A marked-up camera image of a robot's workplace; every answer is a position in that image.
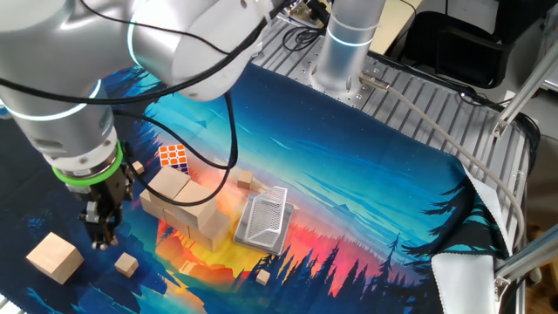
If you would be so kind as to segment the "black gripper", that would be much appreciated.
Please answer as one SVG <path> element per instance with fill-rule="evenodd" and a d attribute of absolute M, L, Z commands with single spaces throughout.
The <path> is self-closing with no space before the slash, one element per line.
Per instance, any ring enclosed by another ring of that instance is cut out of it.
<path fill-rule="evenodd" d="M 86 203 L 78 215 L 90 237 L 92 247 L 106 250 L 118 244 L 115 229 L 122 222 L 122 202 L 132 199 L 133 175 L 129 166 L 120 163 L 106 179 L 86 186 L 67 183 L 74 196 Z"/>

